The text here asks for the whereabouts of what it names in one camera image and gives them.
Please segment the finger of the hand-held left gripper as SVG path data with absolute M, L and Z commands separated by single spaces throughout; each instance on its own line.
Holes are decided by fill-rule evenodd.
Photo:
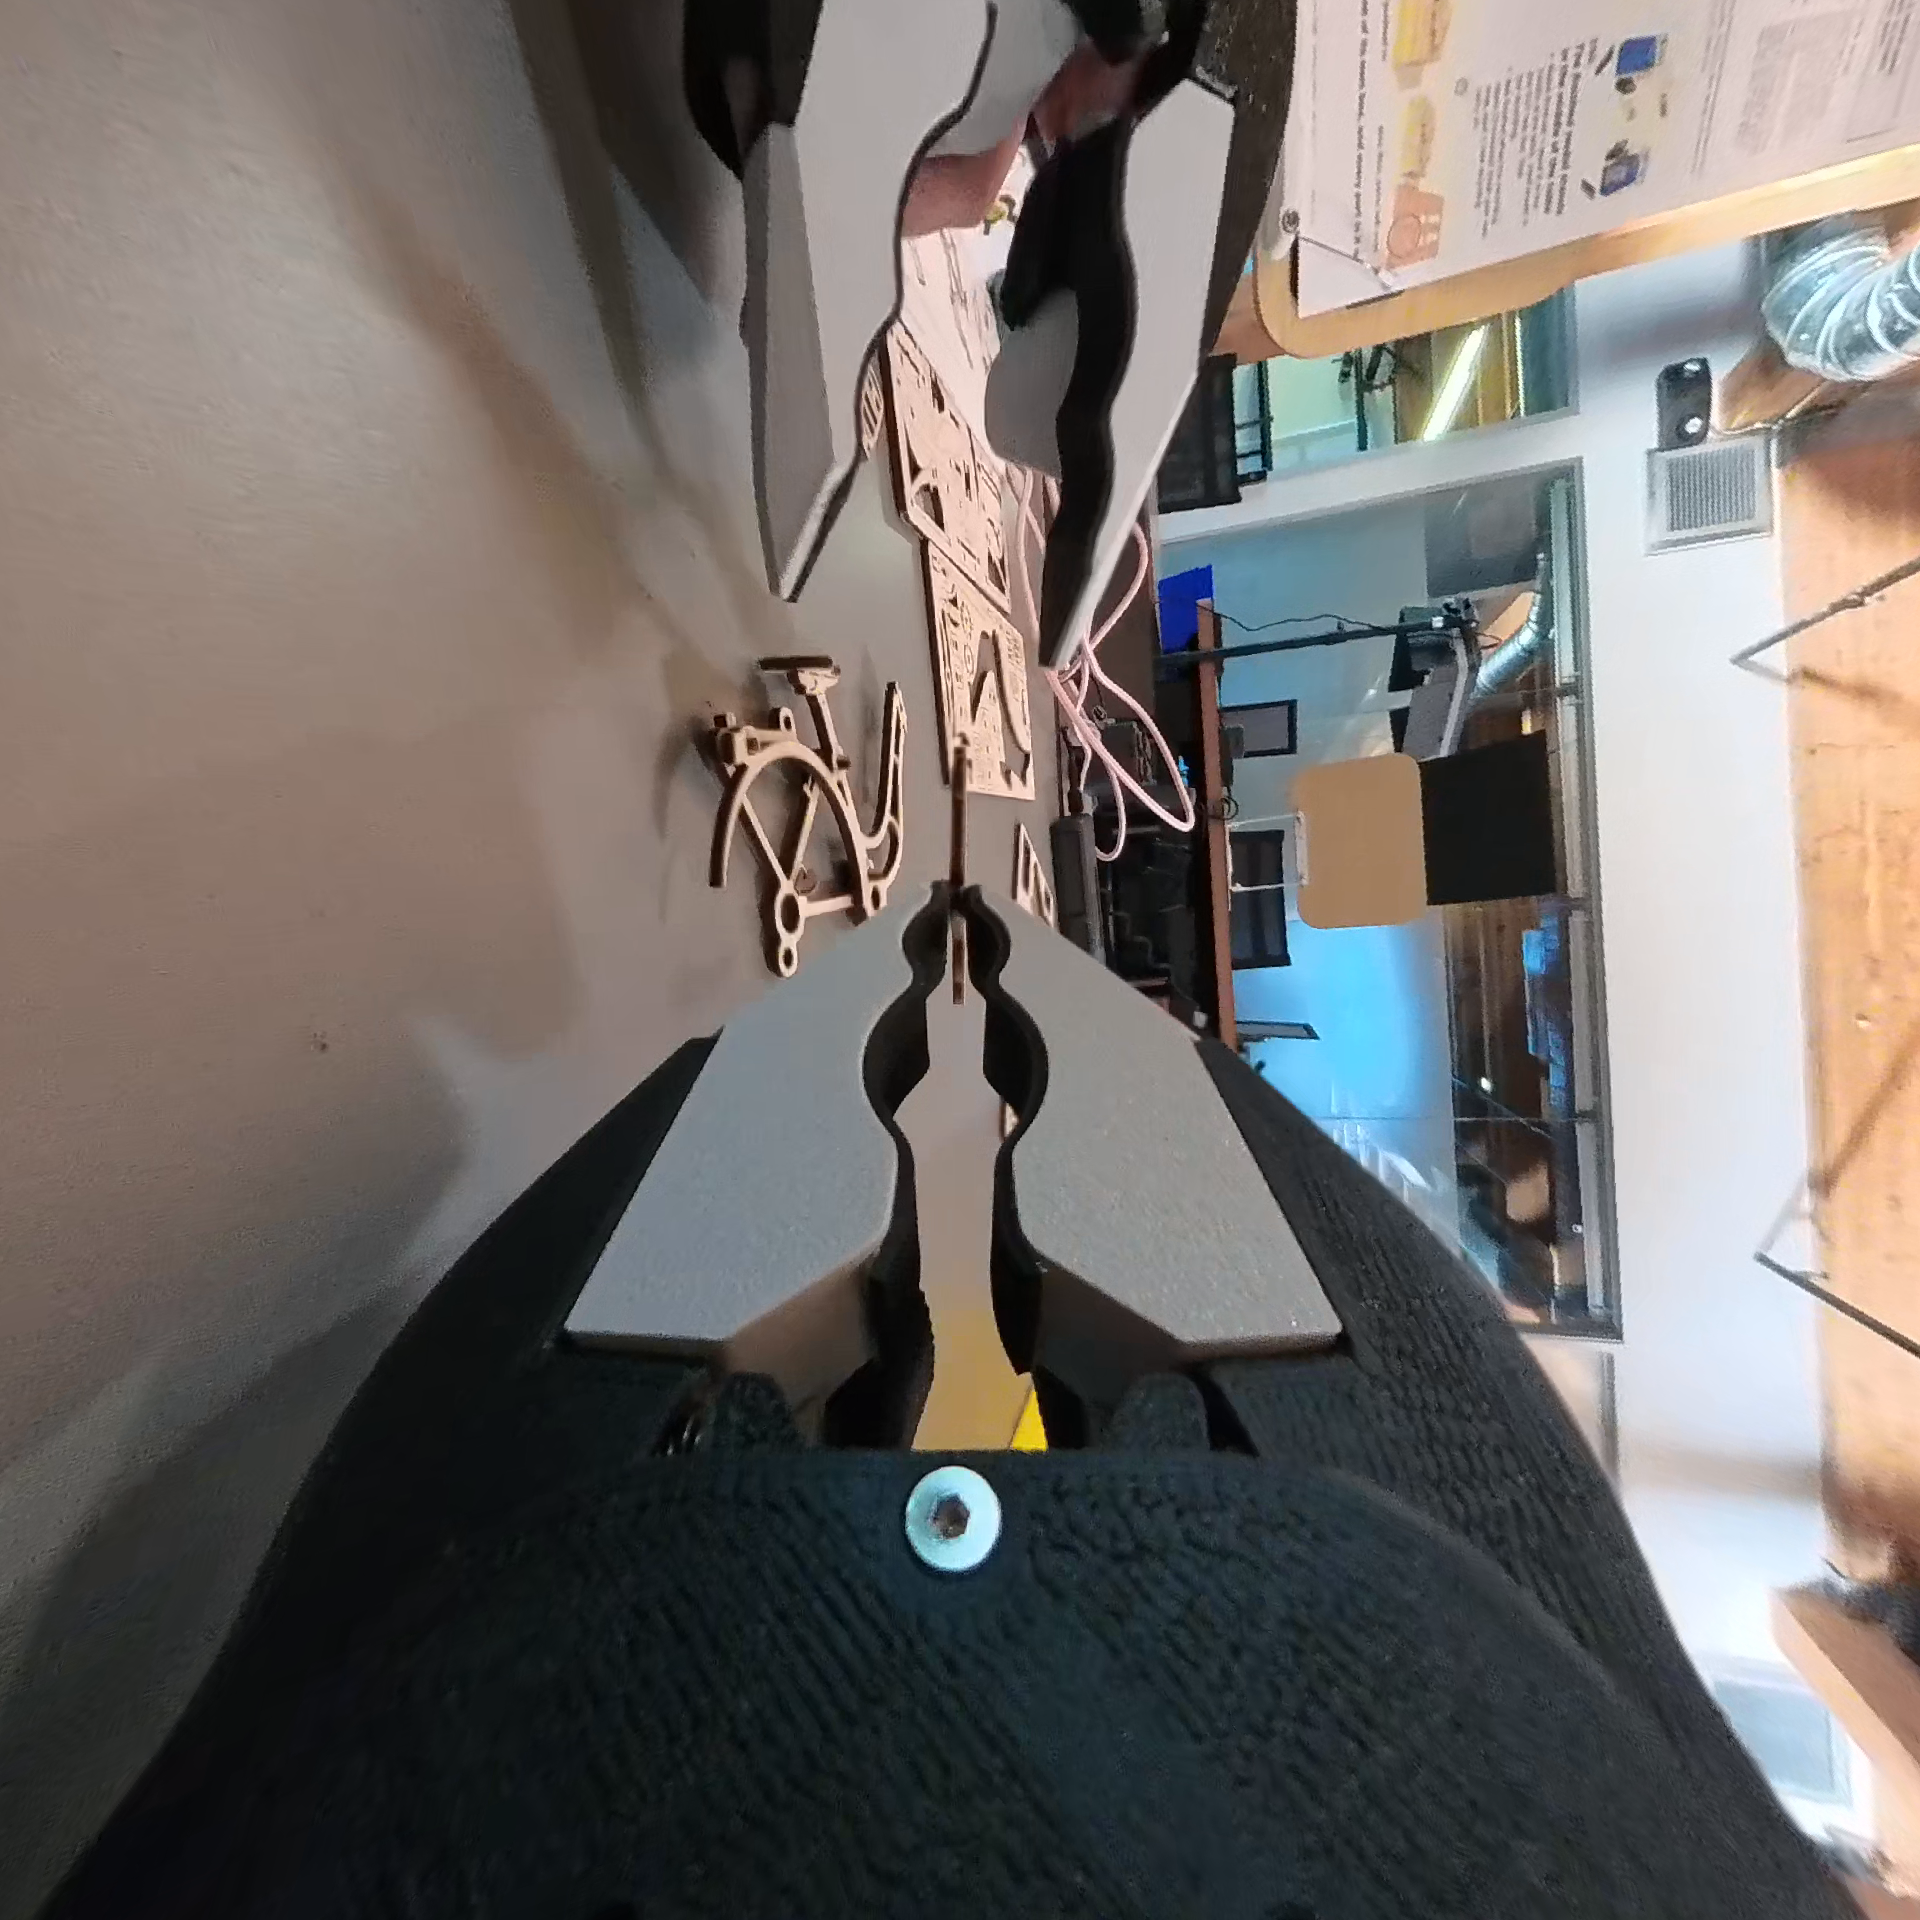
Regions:
M 1027 188 L 984 424 L 1060 492 L 1035 602 L 1046 669 L 1090 638 L 1208 354 L 1232 132 L 1230 92 L 1182 77 L 1066 141 Z
M 1069 5 L 749 5 L 742 346 L 766 581 L 795 603 L 859 461 L 857 397 L 904 301 L 909 189 L 1024 127 L 1086 32 Z

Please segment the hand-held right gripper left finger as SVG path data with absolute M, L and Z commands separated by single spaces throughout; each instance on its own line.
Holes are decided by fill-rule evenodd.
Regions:
M 897 1119 L 929 1071 L 944 975 L 936 883 L 741 1008 L 587 1270 L 568 1338 L 768 1376 L 826 1442 L 906 1446 L 932 1332 Z

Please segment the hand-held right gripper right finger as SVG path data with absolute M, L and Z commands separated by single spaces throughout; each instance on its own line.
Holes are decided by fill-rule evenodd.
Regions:
M 1153 1376 L 1332 1352 L 1338 1309 L 1216 1083 L 1216 1045 L 976 885 L 968 975 L 1006 1114 L 993 1309 L 1045 1445 L 1090 1446 Z

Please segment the wooden bicycle model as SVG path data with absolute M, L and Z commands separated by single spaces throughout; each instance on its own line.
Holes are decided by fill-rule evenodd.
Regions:
M 889 902 L 906 864 L 906 698 L 880 694 L 877 784 L 869 806 L 854 790 L 854 762 L 840 736 L 833 693 L 843 671 L 830 655 L 768 655 L 758 671 L 782 682 L 788 704 L 749 720 L 723 711 L 704 755 L 717 780 L 708 842 L 708 885 L 729 885 L 731 854 L 748 847 L 762 879 L 762 946 L 779 979 L 800 971 L 814 922 L 865 924 Z

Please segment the person's left hand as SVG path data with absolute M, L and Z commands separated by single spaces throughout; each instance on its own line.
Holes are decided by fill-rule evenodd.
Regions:
M 1109 61 L 1081 40 L 1045 84 L 1021 79 L 976 102 L 929 152 L 904 196 L 901 238 L 981 227 L 1028 138 L 1043 152 L 1096 132 L 1133 102 L 1144 59 Z

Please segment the black mesh crate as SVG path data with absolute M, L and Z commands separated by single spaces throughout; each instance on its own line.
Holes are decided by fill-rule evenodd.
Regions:
M 1208 512 L 1241 498 L 1232 354 L 1203 360 L 1158 461 L 1157 509 Z

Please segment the yellow object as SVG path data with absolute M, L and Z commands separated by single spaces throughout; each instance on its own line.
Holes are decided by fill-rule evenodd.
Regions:
M 1037 1391 L 1011 1363 L 993 1304 L 947 1294 L 932 1304 L 932 1376 L 914 1451 L 1043 1451 Z

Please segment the white instruction poster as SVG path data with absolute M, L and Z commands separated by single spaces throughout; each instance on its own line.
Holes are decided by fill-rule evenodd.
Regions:
M 1298 5 L 1298 310 L 1914 146 L 1915 59 L 1915 3 Z

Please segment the tan rounded board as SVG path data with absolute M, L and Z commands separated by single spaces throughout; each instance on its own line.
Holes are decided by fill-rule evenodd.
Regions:
M 1429 912 L 1421 764 L 1402 752 L 1324 762 L 1292 786 L 1297 904 L 1318 931 L 1394 927 Z

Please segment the silver ventilation duct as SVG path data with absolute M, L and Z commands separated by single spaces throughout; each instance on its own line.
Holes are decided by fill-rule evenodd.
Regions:
M 1480 655 L 1477 704 L 1525 693 L 1558 698 L 1578 685 L 1578 647 L 1547 592 L 1525 592 L 1482 634 L 1493 643 Z

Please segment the white wall vent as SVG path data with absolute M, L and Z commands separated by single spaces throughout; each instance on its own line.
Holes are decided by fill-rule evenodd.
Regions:
M 1644 544 L 1669 555 L 1774 534 L 1772 434 L 1750 431 L 1645 454 Z

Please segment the large silver flexible duct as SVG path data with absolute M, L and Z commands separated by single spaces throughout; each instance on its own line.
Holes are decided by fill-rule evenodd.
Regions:
M 1760 317 L 1790 367 L 1832 384 L 1917 363 L 1917 238 L 1850 212 L 1765 235 Z

